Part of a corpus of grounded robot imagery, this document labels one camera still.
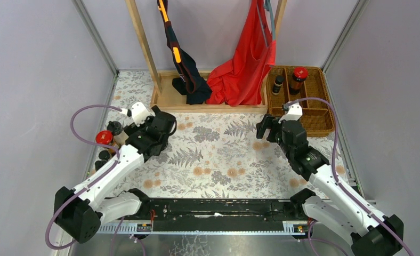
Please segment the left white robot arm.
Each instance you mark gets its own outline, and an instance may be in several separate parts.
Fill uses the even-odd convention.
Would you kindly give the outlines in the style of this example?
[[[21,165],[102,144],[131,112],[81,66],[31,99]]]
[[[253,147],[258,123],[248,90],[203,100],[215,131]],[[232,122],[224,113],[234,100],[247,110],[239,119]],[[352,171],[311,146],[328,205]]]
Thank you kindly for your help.
[[[131,193],[108,199],[107,196],[130,172],[141,167],[152,156],[158,156],[167,147],[168,139],[177,128],[176,117],[161,111],[157,106],[148,109],[136,102],[129,109],[114,110],[132,119],[127,126],[127,139],[120,148],[106,145],[115,151],[90,178],[71,189],[60,188],[54,199],[54,214],[45,232],[46,244],[61,250],[50,242],[50,229],[58,225],[73,242],[86,243],[100,226],[126,215],[136,214],[140,199]]]

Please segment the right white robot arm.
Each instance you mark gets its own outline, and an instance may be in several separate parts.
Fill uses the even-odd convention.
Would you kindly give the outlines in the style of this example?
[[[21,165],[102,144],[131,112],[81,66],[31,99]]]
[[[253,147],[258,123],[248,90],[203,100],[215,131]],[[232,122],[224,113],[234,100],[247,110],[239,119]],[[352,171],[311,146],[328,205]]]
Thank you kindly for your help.
[[[352,189],[329,160],[309,146],[306,131],[297,118],[269,114],[256,125],[256,136],[280,146],[292,170],[323,192],[327,204],[313,191],[304,189],[291,197],[295,208],[343,238],[354,255],[395,255],[404,248],[404,224],[396,215],[387,216]]]

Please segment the small black cap spice bottle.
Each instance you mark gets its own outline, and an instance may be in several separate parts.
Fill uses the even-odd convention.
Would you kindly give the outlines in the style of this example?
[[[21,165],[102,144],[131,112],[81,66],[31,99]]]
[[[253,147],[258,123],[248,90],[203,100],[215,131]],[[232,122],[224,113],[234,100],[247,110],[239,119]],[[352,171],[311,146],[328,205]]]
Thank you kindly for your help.
[[[273,87],[272,87],[272,90],[271,90],[273,95],[278,95],[279,94],[279,92],[280,92],[280,90],[281,90],[281,88],[284,84],[284,80],[285,80],[285,78],[282,75],[278,75],[278,76],[275,77],[274,84],[273,84]]]

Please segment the red lid sauce jar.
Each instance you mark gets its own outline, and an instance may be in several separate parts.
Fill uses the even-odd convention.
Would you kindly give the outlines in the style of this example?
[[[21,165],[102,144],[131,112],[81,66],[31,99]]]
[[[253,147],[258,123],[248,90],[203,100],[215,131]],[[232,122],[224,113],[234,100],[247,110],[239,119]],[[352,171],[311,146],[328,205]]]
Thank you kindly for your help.
[[[307,79],[309,72],[304,67],[296,67],[289,81],[288,87],[291,94],[298,94],[304,81]]]

